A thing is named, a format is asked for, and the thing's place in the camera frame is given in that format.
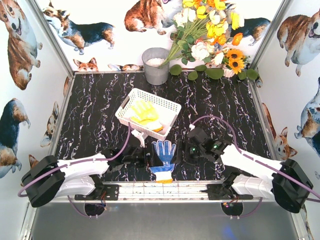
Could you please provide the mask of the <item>orange dotted work glove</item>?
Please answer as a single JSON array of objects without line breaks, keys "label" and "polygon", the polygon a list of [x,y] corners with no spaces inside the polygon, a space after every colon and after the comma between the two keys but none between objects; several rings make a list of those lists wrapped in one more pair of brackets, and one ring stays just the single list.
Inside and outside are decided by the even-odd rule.
[{"label": "orange dotted work glove", "polygon": [[138,100],[130,108],[133,111],[133,115],[130,117],[132,122],[156,133],[163,130],[159,114],[150,101]]}]

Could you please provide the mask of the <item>blue dotted work glove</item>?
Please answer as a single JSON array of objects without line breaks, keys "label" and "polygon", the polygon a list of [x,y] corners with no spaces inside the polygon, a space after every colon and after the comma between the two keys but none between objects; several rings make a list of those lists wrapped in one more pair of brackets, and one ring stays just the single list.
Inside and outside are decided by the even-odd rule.
[{"label": "blue dotted work glove", "polygon": [[172,172],[175,164],[172,159],[175,155],[176,144],[169,140],[157,140],[152,142],[156,156],[162,162],[162,166],[152,166],[150,171],[155,175],[155,182],[161,184],[171,184],[173,182]]}]

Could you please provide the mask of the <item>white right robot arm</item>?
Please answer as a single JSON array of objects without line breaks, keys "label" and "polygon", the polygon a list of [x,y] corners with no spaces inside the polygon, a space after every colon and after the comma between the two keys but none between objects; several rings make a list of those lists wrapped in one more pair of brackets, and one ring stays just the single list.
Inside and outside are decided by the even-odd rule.
[{"label": "white right robot arm", "polygon": [[209,199],[275,201],[288,212],[297,214],[303,208],[313,184],[300,165],[292,160],[267,159],[239,149],[230,137],[211,138],[195,127],[177,142],[178,163],[198,166],[200,160],[232,168],[222,183],[206,189]]}]

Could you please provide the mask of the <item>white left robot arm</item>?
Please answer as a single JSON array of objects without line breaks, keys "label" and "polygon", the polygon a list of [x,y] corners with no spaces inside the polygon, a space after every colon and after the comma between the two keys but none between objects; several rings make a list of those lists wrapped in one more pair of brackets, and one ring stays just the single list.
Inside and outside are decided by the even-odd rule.
[{"label": "white left robot arm", "polygon": [[75,196],[77,200],[114,198],[114,193],[103,185],[102,176],[117,172],[125,165],[147,167],[152,157],[147,152],[146,138],[146,133],[134,129],[120,146],[93,156],[62,160],[48,155],[33,161],[21,179],[23,191],[34,208],[66,196]]}]

